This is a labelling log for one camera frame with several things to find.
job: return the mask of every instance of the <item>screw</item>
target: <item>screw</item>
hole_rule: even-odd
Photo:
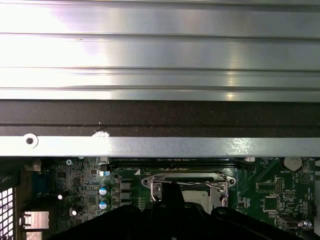
[[[312,222],[310,220],[303,220],[303,226],[305,226],[306,228],[310,228],[312,227]]]
[[[155,185],[155,186],[154,186],[154,190],[155,190],[156,192],[159,192],[159,191],[161,190],[161,188],[160,188],[159,185]]]
[[[71,159],[68,159],[67,161],[65,161],[65,163],[66,163],[68,166],[72,165]]]

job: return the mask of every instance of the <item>integrated circuit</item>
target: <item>integrated circuit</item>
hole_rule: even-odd
[[[274,212],[278,210],[278,197],[266,196],[263,200],[263,211]]]
[[[96,198],[94,196],[88,197],[88,203],[95,204],[96,203]]]
[[[74,185],[79,185],[79,184],[80,184],[80,178],[79,178],[79,177],[73,178],[73,179],[72,179],[72,183],[73,183]]]

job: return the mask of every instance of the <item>metal panel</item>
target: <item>metal panel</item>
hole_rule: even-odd
[[[319,4],[0,1],[0,98],[320,102]]]
[[[0,136],[0,156],[305,157],[320,156],[319,138]]]

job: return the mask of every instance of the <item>metal grille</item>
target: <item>metal grille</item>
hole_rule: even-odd
[[[14,239],[13,188],[0,192],[0,240]]]

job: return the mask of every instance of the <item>microchip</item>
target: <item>microchip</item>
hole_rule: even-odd
[[[57,176],[58,179],[65,179],[66,178],[66,173],[63,172],[63,171],[59,171],[56,176]]]
[[[115,206],[115,207],[119,207],[119,206],[121,206],[121,202],[119,202],[119,201],[114,201],[114,202],[112,203],[112,205]]]
[[[131,201],[122,201],[121,202],[121,206],[125,206],[125,205],[130,205],[131,204]]]
[[[101,166],[100,166],[100,171],[102,171],[102,172],[108,171],[108,165],[106,165],[106,164],[101,165]]]
[[[244,202],[238,202],[238,208],[244,208],[245,203]]]
[[[80,178],[79,178],[79,177],[75,177],[75,178],[72,180],[72,183],[73,183],[73,184],[80,184]]]
[[[278,210],[278,198],[276,196],[266,196],[263,202],[263,211],[273,212]]]
[[[127,200],[131,198],[131,192],[121,192],[120,198],[122,200]]]
[[[96,198],[94,196],[88,197],[88,203],[95,204],[96,203]]]
[[[131,182],[121,182],[121,190],[129,190],[131,189]]]
[[[81,220],[81,219],[76,219],[76,220],[74,221],[74,223],[75,223],[75,225],[79,225],[79,224],[82,223],[82,220]]]

